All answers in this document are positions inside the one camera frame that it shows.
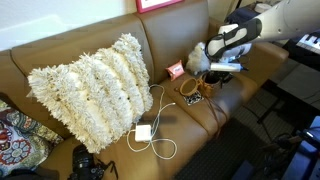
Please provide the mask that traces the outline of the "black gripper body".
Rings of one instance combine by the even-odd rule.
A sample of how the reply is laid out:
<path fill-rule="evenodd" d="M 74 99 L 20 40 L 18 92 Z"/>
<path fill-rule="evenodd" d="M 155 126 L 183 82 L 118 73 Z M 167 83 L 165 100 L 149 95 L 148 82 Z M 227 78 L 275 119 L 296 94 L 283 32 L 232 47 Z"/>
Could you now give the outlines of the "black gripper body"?
<path fill-rule="evenodd" d="M 230 72 L 225 71 L 210 71 L 208 73 L 208 82 L 210 84 L 221 82 L 228 83 L 233 78 Z"/>

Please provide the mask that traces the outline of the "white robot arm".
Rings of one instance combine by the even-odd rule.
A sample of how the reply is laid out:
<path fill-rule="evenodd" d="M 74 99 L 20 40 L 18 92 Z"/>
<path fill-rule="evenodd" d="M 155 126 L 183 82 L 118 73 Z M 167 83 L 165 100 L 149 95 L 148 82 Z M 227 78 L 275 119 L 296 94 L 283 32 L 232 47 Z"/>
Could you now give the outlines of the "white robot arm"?
<path fill-rule="evenodd" d="M 291 39 L 314 32 L 320 25 L 320 0 L 281 0 L 252 19 L 222 25 L 218 34 L 205 43 L 211 71 L 244 71 L 232 63 L 246 54 L 253 43 Z"/>

